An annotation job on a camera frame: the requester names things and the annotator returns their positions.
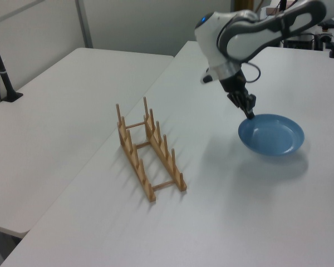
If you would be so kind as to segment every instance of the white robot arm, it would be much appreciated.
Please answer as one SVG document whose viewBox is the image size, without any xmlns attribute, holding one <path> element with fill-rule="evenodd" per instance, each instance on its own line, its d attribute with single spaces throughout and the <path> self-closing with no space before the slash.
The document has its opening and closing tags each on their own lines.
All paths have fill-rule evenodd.
<svg viewBox="0 0 334 267">
<path fill-rule="evenodd" d="M 305 0 L 262 21 L 254 12 L 246 10 L 210 13 L 195 28 L 195 36 L 209 63 L 202 82 L 219 80 L 229 99 L 252 119 L 256 97 L 249 95 L 245 88 L 241 64 L 265 47 L 333 17 L 334 0 Z"/>
</svg>

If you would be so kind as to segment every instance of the blue plate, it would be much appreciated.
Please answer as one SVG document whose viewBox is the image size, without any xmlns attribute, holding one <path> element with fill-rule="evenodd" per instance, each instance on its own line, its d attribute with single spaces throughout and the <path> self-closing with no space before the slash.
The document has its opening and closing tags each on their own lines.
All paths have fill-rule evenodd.
<svg viewBox="0 0 334 267">
<path fill-rule="evenodd" d="M 239 137 L 249 149 L 267 156 L 295 152 L 304 141 L 303 130 L 298 124 L 273 114 L 244 120 L 239 126 Z"/>
</svg>

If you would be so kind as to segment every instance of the white tabletop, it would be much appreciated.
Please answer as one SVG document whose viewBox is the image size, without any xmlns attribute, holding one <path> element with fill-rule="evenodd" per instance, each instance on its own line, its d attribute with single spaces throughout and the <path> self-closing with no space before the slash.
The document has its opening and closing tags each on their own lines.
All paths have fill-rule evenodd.
<svg viewBox="0 0 334 267">
<path fill-rule="evenodd" d="M 79 48 L 0 103 L 0 231 L 23 237 L 173 58 Z"/>
<path fill-rule="evenodd" d="M 207 61 L 188 42 L 146 93 L 186 193 L 167 187 L 149 203 L 115 130 L 2 266 L 334 266 L 334 60 L 266 48 L 253 62 L 254 111 L 301 125 L 295 154 L 241 143 L 243 112 L 218 82 L 199 83 Z M 127 124 L 143 114 L 140 100 Z M 150 149 L 139 153 L 152 185 L 167 178 Z"/>
</svg>

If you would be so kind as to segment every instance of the gray wall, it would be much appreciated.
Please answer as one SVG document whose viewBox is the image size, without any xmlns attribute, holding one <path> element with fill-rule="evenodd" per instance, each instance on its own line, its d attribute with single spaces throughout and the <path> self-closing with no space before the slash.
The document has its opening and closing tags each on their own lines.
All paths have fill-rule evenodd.
<svg viewBox="0 0 334 267">
<path fill-rule="evenodd" d="M 175 56 L 194 27 L 231 0 L 80 0 L 94 48 Z"/>
<path fill-rule="evenodd" d="M 0 22 L 0 54 L 15 90 L 78 47 L 84 41 L 73 0 L 45 0 Z"/>
</svg>

